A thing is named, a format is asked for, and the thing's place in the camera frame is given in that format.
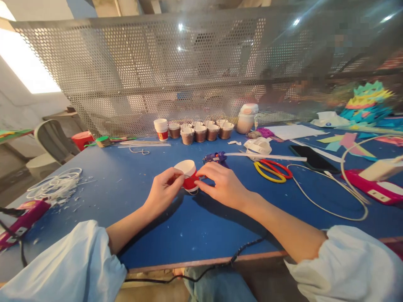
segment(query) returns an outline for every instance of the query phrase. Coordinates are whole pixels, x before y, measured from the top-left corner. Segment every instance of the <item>white sleeve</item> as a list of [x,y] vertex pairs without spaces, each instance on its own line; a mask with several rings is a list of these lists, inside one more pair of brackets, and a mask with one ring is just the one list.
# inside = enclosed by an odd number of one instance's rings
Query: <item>white sleeve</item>
[[403,301],[403,262],[351,226],[334,226],[314,260],[285,262],[309,301]]
[[0,301],[114,302],[126,269],[108,242],[96,221],[79,223],[3,286]]

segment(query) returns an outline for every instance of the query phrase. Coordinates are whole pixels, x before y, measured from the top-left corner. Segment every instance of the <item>gray chair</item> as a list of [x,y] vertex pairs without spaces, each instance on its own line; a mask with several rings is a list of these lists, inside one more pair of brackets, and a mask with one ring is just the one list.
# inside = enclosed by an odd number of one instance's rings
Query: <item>gray chair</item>
[[80,153],[76,145],[69,141],[60,123],[56,120],[47,120],[40,124],[35,129],[34,135],[41,147],[60,165]]
[[34,132],[39,145],[46,151],[30,160],[26,167],[37,181],[41,181],[68,162],[80,151],[64,134],[60,123],[48,120],[40,124]]

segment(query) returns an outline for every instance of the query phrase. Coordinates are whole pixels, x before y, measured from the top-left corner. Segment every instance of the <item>hand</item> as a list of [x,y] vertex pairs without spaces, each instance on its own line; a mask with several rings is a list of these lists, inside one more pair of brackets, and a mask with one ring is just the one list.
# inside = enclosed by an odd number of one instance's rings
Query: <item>hand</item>
[[173,167],[157,175],[143,207],[148,213],[152,213],[154,218],[161,215],[172,203],[184,180],[183,172]]
[[252,192],[241,184],[232,170],[218,163],[208,162],[196,173],[196,176],[207,176],[215,182],[215,187],[212,187],[200,180],[195,181],[200,190],[223,205],[244,212]]

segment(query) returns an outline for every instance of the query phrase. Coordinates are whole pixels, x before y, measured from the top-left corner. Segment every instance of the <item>white plastic bottle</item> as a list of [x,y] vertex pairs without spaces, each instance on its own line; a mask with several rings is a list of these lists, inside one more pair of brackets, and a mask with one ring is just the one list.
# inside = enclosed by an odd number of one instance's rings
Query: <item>white plastic bottle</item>
[[246,134],[251,131],[258,112],[259,106],[257,104],[244,104],[238,114],[236,131],[240,134]]

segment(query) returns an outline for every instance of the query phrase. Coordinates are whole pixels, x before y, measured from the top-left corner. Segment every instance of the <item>white paper sheet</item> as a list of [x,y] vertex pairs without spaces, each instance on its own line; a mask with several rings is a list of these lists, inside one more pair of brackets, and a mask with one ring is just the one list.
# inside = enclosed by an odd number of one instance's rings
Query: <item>white paper sheet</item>
[[274,133],[275,136],[282,140],[302,138],[306,136],[322,135],[327,132],[312,129],[304,125],[287,125],[287,126],[272,126],[265,127]]

